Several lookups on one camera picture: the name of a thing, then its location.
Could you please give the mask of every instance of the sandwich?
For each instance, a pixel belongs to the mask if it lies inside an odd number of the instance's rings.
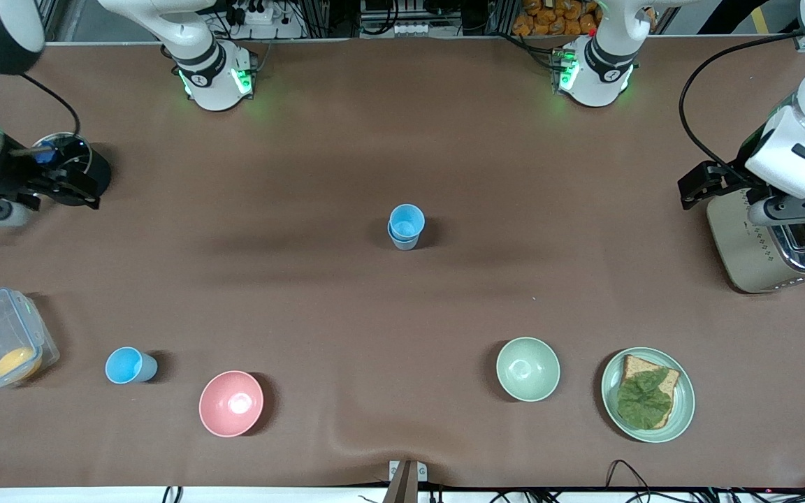
[[[673,411],[678,370],[628,354],[623,362],[623,380],[617,389],[617,414],[632,427],[659,430]]]

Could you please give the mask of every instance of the green bowl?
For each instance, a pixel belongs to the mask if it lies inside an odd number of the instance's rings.
[[[676,382],[673,394],[673,411],[670,413],[667,424],[660,430],[640,430],[626,423],[617,413],[617,389],[620,388],[620,380],[623,378],[623,361],[626,359],[627,354],[632,354],[632,356],[639,357],[642,360],[657,363],[670,369],[679,370],[681,374]],[[650,347],[624,349],[611,358],[607,366],[604,367],[604,374],[601,376],[601,399],[604,401],[604,408],[607,409],[607,413],[614,420],[614,423],[627,435],[642,442],[653,444],[670,442],[670,440],[675,439],[675,437],[683,434],[688,429],[691,419],[694,417],[694,388],[691,386],[691,379],[688,379],[688,373],[669,354]]]
[[[539,402],[547,398],[561,379],[561,363],[552,348],[533,337],[508,341],[495,359],[499,384],[514,398]]]

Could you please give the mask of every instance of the cup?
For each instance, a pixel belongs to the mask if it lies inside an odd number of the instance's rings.
[[[105,375],[114,384],[145,382],[157,373],[157,360],[134,347],[121,347],[105,363]]]
[[[424,213],[413,204],[400,204],[390,212],[387,233],[399,249],[412,249],[424,230]]]

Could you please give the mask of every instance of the lettuce leaf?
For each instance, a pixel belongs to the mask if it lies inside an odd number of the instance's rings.
[[[647,370],[624,380],[617,389],[617,414],[640,430],[654,428],[673,407],[673,400],[658,388],[669,372]]]

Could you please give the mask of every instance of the green led light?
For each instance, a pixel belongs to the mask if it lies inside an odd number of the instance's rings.
[[[179,70],[179,78],[182,79],[182,84],[185,85],[185,94],[191,96],[191,88],[188,86],[188,80],[185,80],[185,75],[182,75],[182,70]]]
[[[246,71],[232,69],[232,78],[235,80],[240,93],[247,94],[253,89],[253,86],[250,85],[250,75]]]
[[[570,90],[579,73],[579,62],[575,61],[571,67],[561,74],[561,89]]]
[[[635,65],[629,67],[629,70],[626,71],[626,74],[623,76],[623,86],[620,86],[620,92],[624,92],[626,88],[629,86],[629,76],[632,75],[632,69],[635,68]]]

